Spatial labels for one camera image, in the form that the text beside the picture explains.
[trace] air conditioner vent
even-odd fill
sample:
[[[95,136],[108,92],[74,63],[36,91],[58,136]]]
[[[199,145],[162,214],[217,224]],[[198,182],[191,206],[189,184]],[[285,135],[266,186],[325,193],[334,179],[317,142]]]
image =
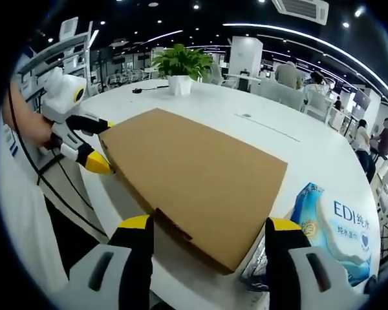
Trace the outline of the air conditioner vent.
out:
[[[322,0],[272,0],[281,14],[300,17],[325,25],[328,19],[329,4]]]

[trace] person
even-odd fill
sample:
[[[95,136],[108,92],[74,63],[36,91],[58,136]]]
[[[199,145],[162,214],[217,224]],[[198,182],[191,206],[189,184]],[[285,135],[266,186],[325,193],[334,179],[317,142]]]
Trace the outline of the person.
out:
[[[334,107],[336,110],[340,111],[342,107],[341,98],[338,96],[337,100],[335,101]]]
[[[296,63],[296,58],[292,57],[284,65],[278,65],[274,74],[276,81],[293,89],[300,89],[302,80],[296,68]]]
[[[0,211],[21,263],[49,295],[67,283],[70,268],[98,241],[58,211],[12,157],[3,130],[3,124],[16,129],[10,100],[21,136],[35,146],[50,140],[52,124],[31,111],[11,81],[0,117]]]
[[[367,133],[367,121],[361,119],[358,124],[358,129],[355,135],[355,144],[357,149],[355,151],[363,171],[367,174],[368,182],[371,183],[375,175],[375,163],[372,160],[369,152],[369,137]]]
[[[388,155],[388,118],[385,118],[383,121],[383,130],[379,136],[375,136],[372,140],[377,141],[378,143],[371,143],[371,151],[374,154],[379,154],[382,156]]]
[[[303,100],[307,104],[311,99],[313,92],[319,92],[322,95],[326,94],[325,87],[322,85],[323,76],[319,72],[312,72],[310,75],[310,84],[303,89]]]

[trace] person sitting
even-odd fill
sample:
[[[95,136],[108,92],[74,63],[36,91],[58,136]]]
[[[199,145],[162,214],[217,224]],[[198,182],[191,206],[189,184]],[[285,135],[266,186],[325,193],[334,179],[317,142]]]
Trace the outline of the person sitting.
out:
[[[296,63],[296,58],[292,57],[284,65],[278,65],[274,74],[276,81],[292,89],[300,89],[302,80],[299,70],[296,68]]]
[[[363,171],[367,174],[368,182],[371,183],[375,175],[375,163],[372,160],[369,152],[369,137],[367,133],[367,121],[361,119],[358,124],[358,129],[355,135],[355,144],[357,149],[355,151]]]
[[[371,151],[374,154],[379,154],[381,156],[388,155],[388,118],[385,118],[383,121],[383,130],[379,136],[373,137],[372,140],[377,141],[372,143]]]
[[[323,76],[319,72],[313,72],[310,75],[310,84],[306,85],[303,89],[304,102],[307,104],[311,99],[313,92],[319,92],[325,95],[325,87],[322,85]]]
[[[340,111],[341,107],[342,107],[341,98],[338,96],[337,100],[335,101],[334,108]]]

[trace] round white table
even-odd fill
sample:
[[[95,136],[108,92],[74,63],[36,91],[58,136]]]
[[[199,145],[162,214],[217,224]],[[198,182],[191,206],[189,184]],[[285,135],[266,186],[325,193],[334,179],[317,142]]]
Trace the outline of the round white table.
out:
[[[285,178],[270,213],[284,217],[309,182],[334,193],[337,200],[362,210],[371,228],[371,273],[377,274],[380,229],[371,188],[347,140],[324,125],[274,101],[210,84],[193,83],[191,94],[176,97],[169,89],[143,91],[167,85],[148,80],[125,85],[85,100],[82,112],[119,123],[151,109],[161,108],[224,132],[288,163]],[[96,136],[82,135],[103,154]],[[143,214],[115,176],[100,176],[81,167],[96,215],[108,236],[130,216]],[[151,290],[175,309],[265,309],[267,298],[255,305],[256,293],[247,292],[238,277],[252,255],[250,249],[236,273],[222,276],[197,261],[157,229]]]

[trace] tissue package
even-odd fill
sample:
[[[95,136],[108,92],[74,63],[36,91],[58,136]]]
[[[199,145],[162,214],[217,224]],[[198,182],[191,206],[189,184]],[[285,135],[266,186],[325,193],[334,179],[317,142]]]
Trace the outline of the tissue package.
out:
[[[344,266],[351,286],[369,277],[369,223],[361,213],[309,183],[296,198],[291,220],[313,246],[324,248]]]

